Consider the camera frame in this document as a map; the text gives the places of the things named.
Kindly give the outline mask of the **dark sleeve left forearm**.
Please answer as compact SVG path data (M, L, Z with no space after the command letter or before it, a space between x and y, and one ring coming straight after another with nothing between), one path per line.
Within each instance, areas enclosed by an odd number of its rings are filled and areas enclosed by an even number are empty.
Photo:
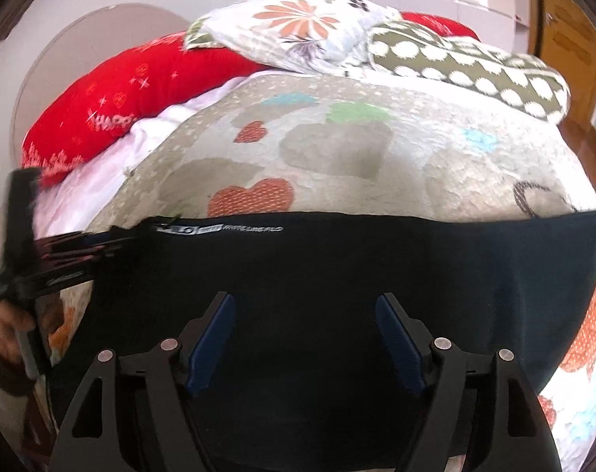
M7 394L19 397L28 395L34 380L26 374L22 363L15 364L0 355L0 389Z

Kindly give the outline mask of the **person's left hand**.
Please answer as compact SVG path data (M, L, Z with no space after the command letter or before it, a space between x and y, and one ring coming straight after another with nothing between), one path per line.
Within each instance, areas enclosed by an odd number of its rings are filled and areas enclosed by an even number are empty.
M50 336L64 323L63 302L59 294L39 299L40 329ZM0 356L8 363L23 365L22 353L16 339L18 332L28 332L35 327L32 317L9 302L0 302Z

